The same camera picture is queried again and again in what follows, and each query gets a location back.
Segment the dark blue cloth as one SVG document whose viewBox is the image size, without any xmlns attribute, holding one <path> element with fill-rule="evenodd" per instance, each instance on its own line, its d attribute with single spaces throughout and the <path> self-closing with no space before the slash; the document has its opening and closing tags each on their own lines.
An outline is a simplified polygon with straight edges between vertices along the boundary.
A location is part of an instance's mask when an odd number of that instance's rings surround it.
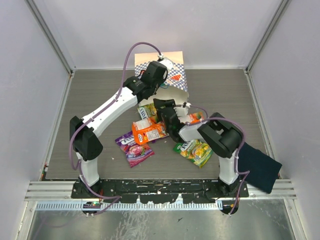
<svg viewBox="0 0 320 240">
<path fill-rule="evenodd" d="M 238 157 L 238 171 L 249 171 L 245 180 L 270 194 L 283 165 L 246 142 L 240 149 Z"/>
</svg>

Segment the purple Fox's berries candy bag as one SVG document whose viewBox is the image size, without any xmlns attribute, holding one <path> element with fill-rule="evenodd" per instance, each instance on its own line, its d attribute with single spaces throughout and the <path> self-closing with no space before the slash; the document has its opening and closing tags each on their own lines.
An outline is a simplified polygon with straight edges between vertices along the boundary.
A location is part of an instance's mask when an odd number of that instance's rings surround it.
<svg viewBox="0 0 320 240">
<path fill-rule="evenodd" d="M 142 145 L 137 144 L 132 131 L 116 138 L 115 143 L 125 153 L 126 159 L 131 168 L 139 165 L 144 160 L 155 154 L 147 143 Z"/>
</svg>

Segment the checkered paper bakery bag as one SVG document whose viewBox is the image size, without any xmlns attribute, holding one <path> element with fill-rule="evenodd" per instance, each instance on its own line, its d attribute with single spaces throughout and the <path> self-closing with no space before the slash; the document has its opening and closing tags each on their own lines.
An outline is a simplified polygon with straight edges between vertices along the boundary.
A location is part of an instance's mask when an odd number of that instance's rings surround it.
<svg viewBox="0 0 320 240">
<path fill-rule="evenodd" d="M 171 63 L 171 67 L 168 71 L 167 79 L 161 86 L 155 95 L 151 96 L 147 100 L 142 100 L 138 105 L 144 106 L 151 104 L 153 99 L 171 100 L 175 101 L 176 105 L 181 105 L 188 101 L 189 92 L 187 85 L 187 77 L 184 66 L 184 56 L 182 51 L 171 51 L 163 53 Z M 134 55 L 134 71 L 138 75 L 142 70 L 146 70 L 148 64 L 158 59 L 157 52 L 151 53 L 136 53 Z"/>
</svg>

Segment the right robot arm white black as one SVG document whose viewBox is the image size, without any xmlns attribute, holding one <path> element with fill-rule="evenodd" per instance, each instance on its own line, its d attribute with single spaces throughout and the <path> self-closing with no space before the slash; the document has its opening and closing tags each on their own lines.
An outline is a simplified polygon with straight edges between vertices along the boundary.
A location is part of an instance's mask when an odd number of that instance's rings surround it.
<svg viewBox="0 0 320 240">
<path fill-rule="evenodd" d="M 225 197 L 231 197 L 237 191 L 239 173 L 238 154 L 244 145 L 244 133 L 236 123 L 215 112 L 206 119 L 191 123 L 186 117 L 190 103 L 177 105 L 174 99 L 153 99 L 157 117 L 176 143 L 199 140 L 208 144 L 219 159 L 219 191 Z"/>
</svg>

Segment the orange candy bag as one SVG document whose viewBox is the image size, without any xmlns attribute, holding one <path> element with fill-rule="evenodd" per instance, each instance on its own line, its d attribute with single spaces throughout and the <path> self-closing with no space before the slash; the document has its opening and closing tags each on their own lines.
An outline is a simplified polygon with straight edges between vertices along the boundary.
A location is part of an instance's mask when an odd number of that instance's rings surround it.
<svg viewBox="0 0 320 240">
<path fill-rule="evenodd" d="M 189 122 L 190 124 L 193 124 L 193 123 L 198 123 L 199 121 L 201 121 L 203 119 L 204 119 L 203 113 L 200 111 L 200 112 L 190 113 L 188 115 L 187 122 Z"/>
</svg>

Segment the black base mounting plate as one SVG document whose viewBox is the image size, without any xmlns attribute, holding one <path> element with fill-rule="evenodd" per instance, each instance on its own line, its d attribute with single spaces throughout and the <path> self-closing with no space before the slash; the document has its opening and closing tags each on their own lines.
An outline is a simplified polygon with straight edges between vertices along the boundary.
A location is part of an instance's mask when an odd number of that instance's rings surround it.
<svg viewBox="0 0 320 240">
<path fill-rule="evenodd" d="M 214 203 L 223 198 L 235 198 L 238 187 L 231 192 L 217 179 L 101 179 L 92 190 L 106 197 L 121 196 L 125 204 Z"/>
</svg>

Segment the yellow green Fox's candy bag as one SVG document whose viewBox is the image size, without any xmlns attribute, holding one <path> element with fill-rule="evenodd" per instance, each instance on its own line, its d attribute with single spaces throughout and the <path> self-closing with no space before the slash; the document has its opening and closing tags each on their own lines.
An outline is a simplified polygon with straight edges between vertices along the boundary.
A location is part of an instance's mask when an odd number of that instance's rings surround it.
<svg viewBox="0 0 320 240">
<path fill-rule="evenodd" d="M 194 139 L 184 143 L 177 143 L 173 151 L 188 159 L 200 169 L 207 163 L 213 150 L 207 143 Z"/>
</svg>

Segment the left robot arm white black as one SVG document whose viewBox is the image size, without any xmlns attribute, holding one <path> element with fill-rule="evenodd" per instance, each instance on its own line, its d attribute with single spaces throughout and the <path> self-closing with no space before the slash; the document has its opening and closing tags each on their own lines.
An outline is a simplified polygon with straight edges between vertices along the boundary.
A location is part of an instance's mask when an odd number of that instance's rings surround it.
<svg viewBox="0 0 320 240">
<path fill-rule="evenodd" d="M 83 183 L 82 192 L 88 198 L 100 193 L 98 156 L 103 151 L 100 135 L 121 114 L 155 95 L 166 81 L 173 63 L 164 58 L 151 61 L 139 76 L 127 78 L 121 88 L 103 105 L 90 114 L 79 118 L 74 116 L 69 122 L 69 156 L 73 153 L 79 159 L 76 168 L 80 171 Z"/>
</svg>

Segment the orange snack packet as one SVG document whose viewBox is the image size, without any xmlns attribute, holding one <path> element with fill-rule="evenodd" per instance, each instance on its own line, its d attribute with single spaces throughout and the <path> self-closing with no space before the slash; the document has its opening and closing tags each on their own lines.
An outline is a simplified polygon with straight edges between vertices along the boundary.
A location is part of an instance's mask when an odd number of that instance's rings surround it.
<svg viewBox="0 0 320 240">
<path fill-rule="evenodd" d="M 152 118 L 133 122 L 132 134 L 138 145 L 143 145 L 169 136 L 164 123 L 161 121 L 155 123 Z"/>
</svg>

